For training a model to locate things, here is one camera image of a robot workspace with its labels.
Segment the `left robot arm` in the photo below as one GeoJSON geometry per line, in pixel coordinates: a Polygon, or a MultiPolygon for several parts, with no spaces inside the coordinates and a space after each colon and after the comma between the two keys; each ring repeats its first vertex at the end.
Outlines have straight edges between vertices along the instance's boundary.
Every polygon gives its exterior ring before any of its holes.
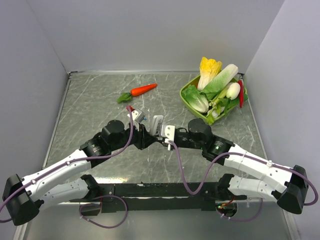
{"type": "Polygon", "coordinates": [[[75,199],[95,200],[99,187],[93,177],[85,175],[72,183],[64,181],[98,166],[130,145],[139,150],[147,148],[158,140],[160,132],[159,123],[154,123],[147,131],[136,120],[128,129],[122,121],[111,120],[79,149],[50,167],[24,177],[10,176],[2,195],[9,220],[20,226],[52,205],[75,199]]]}

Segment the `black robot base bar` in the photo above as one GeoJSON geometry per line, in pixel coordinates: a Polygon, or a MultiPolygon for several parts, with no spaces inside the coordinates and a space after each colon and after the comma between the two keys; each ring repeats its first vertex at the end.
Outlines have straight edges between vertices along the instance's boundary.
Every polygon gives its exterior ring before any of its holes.
{"type": "Polygon", "coordinates": [[[103,213],[124,211],[194,210],[215,211],[216,203],[246,200],[234,195],[218,182],[206,182],[200,192],[191,195],[183,183],[100,183],[94,195],[72,199],[72,202],[102,202],[103,213]]]}

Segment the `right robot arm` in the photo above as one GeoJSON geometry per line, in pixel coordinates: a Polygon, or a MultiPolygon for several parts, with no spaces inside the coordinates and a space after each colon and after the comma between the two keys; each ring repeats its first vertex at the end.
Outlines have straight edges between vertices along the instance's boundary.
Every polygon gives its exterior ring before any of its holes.
{"type": "Polygon", "coordinates": [[[252,176],[224,176],[221,179],[223,184],[218,187],[218,193],[223,199],[230,199],[232,196],[261,198],[277,203],[292,214],[302,213],[309,188],[303,167],[278,165],[258,157],[239,145],[214,135],[211,127],[201,118],[191,120],[187,129],[164,125],[160,129],[160,135],[169,146],[199,149],[208,161],[252,176]]]}

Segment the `white remote control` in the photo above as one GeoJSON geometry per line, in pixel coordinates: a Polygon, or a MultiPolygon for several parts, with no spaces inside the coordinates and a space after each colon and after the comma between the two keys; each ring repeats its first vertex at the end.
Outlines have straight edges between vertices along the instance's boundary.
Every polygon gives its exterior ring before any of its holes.
{"type": "Polygon", "coordinates": [[[163,115],[154,115],[150,124],[149,134],[152,136],[159,136],[162,124],[163,124],[164,116],[163,115]]]}

